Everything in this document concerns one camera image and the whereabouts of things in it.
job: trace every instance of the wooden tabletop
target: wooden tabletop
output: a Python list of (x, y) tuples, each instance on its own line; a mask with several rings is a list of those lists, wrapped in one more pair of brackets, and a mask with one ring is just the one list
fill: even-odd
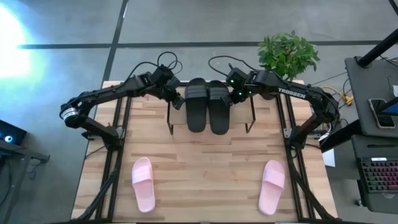
[[(103, 87), (118, 83), (104, 82)], [(282, 99), (288, 121), (284, 97)], [(263, 100), (259, 95), (253, 100), (256, 122), (248, 134), (244, 124), (231, 124), (228, 133), (222, 136), (213, 134), (209, 125), (202, 133), (191, 133), (186, 125), (176, 125), (172, 136), (166, 123), (166, 102), (149, 95), (133, 98), (114, 222), (296, 221), (276, 102)], [(125, 102), (123, 99), (120, 124)], [(292, 98), (292, 104), (297, 124), (310, 117), (308, 102)], [(116, 101), (99, 105), (95, 120), (103, 125), (112, 123), (115, 106)], [(100, 140), (90, 142), (87, 153), (102, 145)], [(82, 214), (98, 193), (105, 157), (106, 150), (103, 149), (86, 159), (72, 218)], [(132, 166), (141, 157), (150, 159), (154, 171), (156, 208), (150, 213), (138, 210), (131, 185)], [(314, 147), (306, 147), (303, 157), (312, 192), (336, 217), (321, 152)], [(277, 212), (266, 216), (258, 210), (258, 198), (262, 172), (271, 159), (284, 166), (286, 181)], [(103, 214), (107, 214), (109, 194)], [(306, 211), (302, 193), (300, 198)]]

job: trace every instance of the concrete floor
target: concrete floor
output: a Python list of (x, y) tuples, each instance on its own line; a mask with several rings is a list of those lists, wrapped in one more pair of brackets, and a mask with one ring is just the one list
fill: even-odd
[[(122, 1), (0, 1), (0, 28), (7, 30), (0, 35), (0, 119), (27, 130), (33, 150), (51, 154), (50, 162), (37, 168), (36, 179), (24, 181), (11, 223), (69, 219), (87, 141), (80, 136), (83, 130), (65, 127), (59, 107), (82, 91), (100, 88), (109, 55), (109, 49), (13, 50), (12, 45), (110, 44)], [(397, 22), (387, 0), (130, 0), (119, 43), (252, 42), (291, 30), (317, 41), (381, 40), (397, 28)], [(317, 72), (308, 70), (299, 78), (315, 83), (344, 72), (346, 57), (364, 55), (372, 47), (318, 46)], [(222, 79), (207, 66), (215, 55), (232, 55), (254, 66), (258, 61), (257, 47), (117, 49), (109, 79), (124, 80), (137, 63), (155, 61), (165, 50), (175, 52), (184, 64), (178, 74), (181, 80)], [(397, 54), (394, 46), (384, 56)], [(219, 60), (215, 66), (227, 71), (225, 62)], [(137, 73), (148, 70), (153, 68), (143, 66)], [(340, 89), (346, 79), (342, 75), (322, 85)], [(354, 106), (343, 108), (341, 115), (349, 122), (357, 118)], [(355, 181), (330, 177), (330, 183), (340, 218), (370, 223), (398, 219), (355, 206), (353, 200), (359, 198)], [(4, 189), (2, 181), (0, 198)]]

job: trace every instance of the potted plant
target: potted plant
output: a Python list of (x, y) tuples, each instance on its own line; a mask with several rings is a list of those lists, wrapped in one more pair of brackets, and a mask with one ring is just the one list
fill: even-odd
[[(291, 34), (267, 36), (259, 46), (260, 66), (274, 71), (283, 79), (292, 81), (308, 66), (312, 66), (314, 71), (317, 70), (317, 62), (320, 60), (318, 52), (304, 37), (295, 35), (294, 30)], [(267, 100), (273, 97), (275, 95), (263, 96)]]

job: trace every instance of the smartphone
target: smartphone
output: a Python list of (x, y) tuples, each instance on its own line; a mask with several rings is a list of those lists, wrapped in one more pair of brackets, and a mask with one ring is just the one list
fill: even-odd
[(374, 119), (376, 120), (377, 126), (379, 128), (395, 128), (396, 124), (392, 120), (391, 115), (379, 114), (379, 108), (386, 105), (386, 101), (383, 99), (369, 99), (369, 105)]

